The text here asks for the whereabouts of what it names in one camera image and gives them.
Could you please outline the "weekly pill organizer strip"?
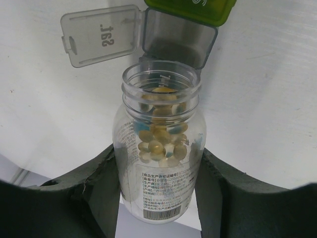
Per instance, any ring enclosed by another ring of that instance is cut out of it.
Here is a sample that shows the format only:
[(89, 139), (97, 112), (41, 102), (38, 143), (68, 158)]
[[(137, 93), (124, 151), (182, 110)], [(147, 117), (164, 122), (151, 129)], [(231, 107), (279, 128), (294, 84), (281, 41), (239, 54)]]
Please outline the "weekly pill organizer strip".
[(148, 0), (68, 13), (60, 20), (65, 52), (80, 68), (133, 54), (204, 68), (233, 0)]

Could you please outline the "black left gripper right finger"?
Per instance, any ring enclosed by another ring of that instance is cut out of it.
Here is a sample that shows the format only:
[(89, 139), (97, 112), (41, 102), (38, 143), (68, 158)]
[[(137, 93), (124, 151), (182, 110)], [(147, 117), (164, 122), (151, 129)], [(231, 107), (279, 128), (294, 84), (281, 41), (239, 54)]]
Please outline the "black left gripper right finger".
[(315, 238), (317, 185), (286, 189), (204, 150), (195, 193), (203, 238)]

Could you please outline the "clear glass pill bottle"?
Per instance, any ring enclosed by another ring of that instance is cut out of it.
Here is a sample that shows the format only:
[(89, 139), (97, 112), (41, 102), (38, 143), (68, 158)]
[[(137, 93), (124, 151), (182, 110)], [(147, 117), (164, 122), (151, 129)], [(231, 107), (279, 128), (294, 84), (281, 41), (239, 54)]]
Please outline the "clear glass pill bottle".
[(174, 61), (123, 73), (112, 140), (123, 203), (143, 222), (172, 222), (191, 202), (207, 133), (200, 87), (197, 71)]

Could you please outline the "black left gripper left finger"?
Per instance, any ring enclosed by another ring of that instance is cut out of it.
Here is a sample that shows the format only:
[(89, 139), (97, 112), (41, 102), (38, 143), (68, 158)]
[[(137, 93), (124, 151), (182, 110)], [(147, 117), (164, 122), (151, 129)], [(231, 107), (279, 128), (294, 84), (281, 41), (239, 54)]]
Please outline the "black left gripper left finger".
[(3, 238), (112, 238), (120, 186), (113, 146), (41, 186), (0, 183)]

